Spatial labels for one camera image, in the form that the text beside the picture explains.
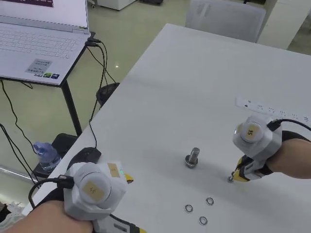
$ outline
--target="laptop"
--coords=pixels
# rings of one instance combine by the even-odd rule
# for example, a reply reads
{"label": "laptop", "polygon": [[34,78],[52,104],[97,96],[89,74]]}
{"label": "laptop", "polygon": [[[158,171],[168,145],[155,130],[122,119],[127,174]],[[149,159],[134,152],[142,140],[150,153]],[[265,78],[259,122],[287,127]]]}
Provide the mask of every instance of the laptop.
{"label": "laptop", "polygon": [[0,78],[58,86],[89,37],[86,0],[0,0]]}

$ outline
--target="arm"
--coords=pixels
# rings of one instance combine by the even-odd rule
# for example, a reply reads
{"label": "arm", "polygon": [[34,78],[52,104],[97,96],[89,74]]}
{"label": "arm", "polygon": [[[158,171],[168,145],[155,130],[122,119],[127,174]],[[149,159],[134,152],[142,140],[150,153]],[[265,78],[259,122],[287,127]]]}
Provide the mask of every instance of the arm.
{"label": "arm", "polygon": [[311,143],[302,139],[283,142],[279,151],[267,161],[273,172],[298,179],[311,179]]}
{"label": "arm", "polygon": [[92,233],[93,225],[90,221],[77,221],[64,212],[62,201],[46,202],[27,217],[17,222],[5,233]]}

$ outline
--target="laptop sticker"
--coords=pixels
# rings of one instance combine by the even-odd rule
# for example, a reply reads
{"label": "laptop sticker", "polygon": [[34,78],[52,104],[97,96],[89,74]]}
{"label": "laptop sticker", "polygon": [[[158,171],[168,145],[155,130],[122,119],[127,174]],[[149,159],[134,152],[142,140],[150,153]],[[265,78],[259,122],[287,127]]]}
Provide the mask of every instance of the laptop sticker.
{"label": "laptop sticker", "polygon": [[50,78],[52,76],[52,73],[45,73],[43,75],[43,78]]}
{"label": "laptop sticker", "polygon": [[26,73],[31,73],[36,76],[43,75],[51,64],[52,61],[35,59],[35,61],[26,70]]}
{"label": "laptop sticker", "polygon": [[59,74],[52,74],[51,79],[58,79]]}

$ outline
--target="hand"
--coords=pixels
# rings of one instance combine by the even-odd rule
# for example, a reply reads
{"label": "hand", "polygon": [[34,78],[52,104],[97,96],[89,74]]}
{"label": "hand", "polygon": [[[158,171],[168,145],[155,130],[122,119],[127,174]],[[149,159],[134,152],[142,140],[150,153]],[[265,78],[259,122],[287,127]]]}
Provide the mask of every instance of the hand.
{"label": "hand", "polygon": [[282,172],[298,179],[311,179],[311,143],[302,139],[287,140],[266,164],[273,172]]}

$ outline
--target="black mouse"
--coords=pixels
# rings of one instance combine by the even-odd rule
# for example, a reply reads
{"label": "black mouse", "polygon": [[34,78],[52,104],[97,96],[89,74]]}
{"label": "black mouse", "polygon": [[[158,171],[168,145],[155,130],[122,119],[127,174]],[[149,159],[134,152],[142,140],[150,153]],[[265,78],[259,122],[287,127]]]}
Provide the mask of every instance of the black mouse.
{"label": "black mouse", "polygon": [[76,163],[97,163],[102,153],[94,147],[83,148],[79,153],[77,153],[72,160],[69,162],[67,170]]}

